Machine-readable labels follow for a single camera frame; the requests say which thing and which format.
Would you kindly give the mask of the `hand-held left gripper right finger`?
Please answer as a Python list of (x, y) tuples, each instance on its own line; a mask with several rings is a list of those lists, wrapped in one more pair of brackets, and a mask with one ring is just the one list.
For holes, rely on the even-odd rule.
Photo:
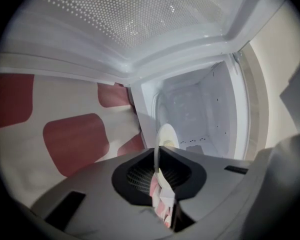
[(171, 228), (180, 232), (220, 205), (248, 172), (251, 161), (161, 147), (159, 166), (175, 202)]

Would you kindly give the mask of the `white microwave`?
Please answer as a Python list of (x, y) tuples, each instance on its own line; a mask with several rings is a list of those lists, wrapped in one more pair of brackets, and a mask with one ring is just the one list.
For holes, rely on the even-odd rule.
[(148, 147), (155, 95), (179, 147), (242, 160), (250, 106), (241, 49), (285, 0), (25, 0), (0, 43), (0, 73), (130, 88)]

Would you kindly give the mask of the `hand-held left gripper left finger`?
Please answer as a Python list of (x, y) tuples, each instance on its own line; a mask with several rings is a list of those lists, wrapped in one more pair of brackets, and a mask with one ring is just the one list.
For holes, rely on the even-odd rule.
[(51, 214), (69, 195), (82, 196), (63, 232), (80, 240), (161, 240), (174, 232), (167, 228), (151, 205), (133, 205), (112, 184), (115, 169), (131, 159), (142, 159), (153, 149), (117, 156), (88, 165), (45, 192), (31, 211), (51, 222)]

